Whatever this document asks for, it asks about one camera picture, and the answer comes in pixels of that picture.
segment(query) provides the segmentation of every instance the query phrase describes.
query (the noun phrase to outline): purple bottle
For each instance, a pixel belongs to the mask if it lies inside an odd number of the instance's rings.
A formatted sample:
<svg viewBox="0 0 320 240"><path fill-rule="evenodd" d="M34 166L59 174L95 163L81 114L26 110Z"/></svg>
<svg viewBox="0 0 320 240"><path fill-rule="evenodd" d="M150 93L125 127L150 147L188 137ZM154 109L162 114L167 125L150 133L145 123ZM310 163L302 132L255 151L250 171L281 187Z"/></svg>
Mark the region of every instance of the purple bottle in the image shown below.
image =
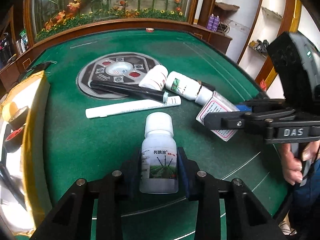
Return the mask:
<svg viewBox="0 0 320 240"><path fill-rule="evenodd" d="M213 20L213 24L212 24L212 28L211 28L211 30L212 30L212 31L214 31L214 32L216 32L216 31L217 31L217 29L218 29L219 23L220 23L219 16L214 17L214 20Z"/></svg>
<svg viewBox="0 0 320 240"><path fill-rule="evenodd" d="M210 17L209 17L209 20L208 20L208 23L207 23L207 29L208 30L211 30L211 28L212 28L212 25L213 25L213 21L214 21L214 15L212 14L212 15L210 15Z"/></svg>

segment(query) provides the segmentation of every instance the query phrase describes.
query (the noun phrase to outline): metal screw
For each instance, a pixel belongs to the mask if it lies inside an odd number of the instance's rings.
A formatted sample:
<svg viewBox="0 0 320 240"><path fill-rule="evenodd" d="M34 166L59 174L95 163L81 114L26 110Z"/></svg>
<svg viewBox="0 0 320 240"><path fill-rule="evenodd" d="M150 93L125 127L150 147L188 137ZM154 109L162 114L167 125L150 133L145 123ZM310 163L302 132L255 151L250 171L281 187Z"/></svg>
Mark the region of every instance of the metal screw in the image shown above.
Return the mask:
<svg viewBox="0 0 320 240"><path fill-rule="evenodd" d="M76 184L82 186L85 183L85 179L77 179Z"/></svg>
<svg viewBox="0 0 320 240"><path fill-rule="evenodd" d="M119 176L121 176L121 175L122 175L122 172L121 172L121 171L116 170L116 171L113 171L113 172L112 172L112 176L114 176L114 177L119 177Z"/></svg>
<svg viewBox="0 0 320 240"><path fill-rule="evenodd" d="M233 179L232 181L233 181L234 184L236 184L236 185L238 185L238 186L242 185L242 180L239 179L239 178L235 178L235 179Z"/></svg>
<svg viewBox="0 0 320 240"><path fill-rule="evenodd" d="M205 172L205 171L198 171L197 172L197 175L199 176L199 177L205 177L205 176L207 176L207 173Z"/></svg>

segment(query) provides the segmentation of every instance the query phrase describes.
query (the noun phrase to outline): yellow tape roll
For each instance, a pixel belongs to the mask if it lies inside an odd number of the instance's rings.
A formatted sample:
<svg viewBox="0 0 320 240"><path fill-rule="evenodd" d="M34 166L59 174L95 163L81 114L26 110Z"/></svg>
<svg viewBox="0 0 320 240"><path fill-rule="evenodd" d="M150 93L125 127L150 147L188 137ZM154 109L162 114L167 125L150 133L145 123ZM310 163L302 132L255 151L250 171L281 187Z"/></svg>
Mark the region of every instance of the yellow tape roll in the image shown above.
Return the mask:
<svg viewBox="0 0 320 240"><path fill-rule="evenodd" d="M8 122L9 119L11 118L11 116L13 116L18 110L19 109L18 109L18 107L17 107L15 102L7 103L2 108L2 117L3 117L3 119Z"/></svg>

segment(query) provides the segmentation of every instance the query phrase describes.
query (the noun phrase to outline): green table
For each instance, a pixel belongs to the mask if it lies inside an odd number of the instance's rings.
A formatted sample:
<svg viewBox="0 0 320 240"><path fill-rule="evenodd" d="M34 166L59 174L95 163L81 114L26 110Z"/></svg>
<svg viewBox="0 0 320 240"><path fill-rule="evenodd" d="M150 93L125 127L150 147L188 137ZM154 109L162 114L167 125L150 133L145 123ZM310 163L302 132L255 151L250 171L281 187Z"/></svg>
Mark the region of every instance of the green table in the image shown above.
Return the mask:
<svg viewBox="0 0 320 240"><path fill-rule="evenodd" d="M148 114L163 111L172 117L174 139L201 170L219 179L239 177L253 190L271 215L287 193L278 153L263 145L259 136L238 131L228 142L199 122L201 106L182 98L181 106L105 118L87 119L85 109L130 101L98 100L84 95L76 85L80 69L92 60L115 52L138 52L155 58L168 71L216 86L236 104L259 92L257 85L225 56L184 32L121 30L84 36L47 49L33 65L53 60L46 75L50 91L44 122L44 168L53 205L78 178L102 178L118 169L141 147ZM193 239L197 203L188 202L180 183L173 195L139 194L123 203L124 239ZM170 219L163 220L170 213ZM222 238L225 239L224 205L221 202ZM95 220L92 220L94 239Z"/></svg>

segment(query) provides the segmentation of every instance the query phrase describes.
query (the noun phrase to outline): glass panel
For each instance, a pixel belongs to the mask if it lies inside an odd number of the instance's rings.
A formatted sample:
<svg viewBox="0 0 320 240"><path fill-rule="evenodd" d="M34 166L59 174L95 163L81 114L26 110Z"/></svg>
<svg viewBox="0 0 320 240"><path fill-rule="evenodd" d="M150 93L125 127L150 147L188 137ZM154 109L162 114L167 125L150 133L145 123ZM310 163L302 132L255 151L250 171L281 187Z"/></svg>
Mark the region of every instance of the glass panel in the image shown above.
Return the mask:
<svg viewBox="0 0 320 240"><path fill-rule="evenodd" d="M32 0L36 40L97 21L160 18L186 21L189 0Z"/></svg>

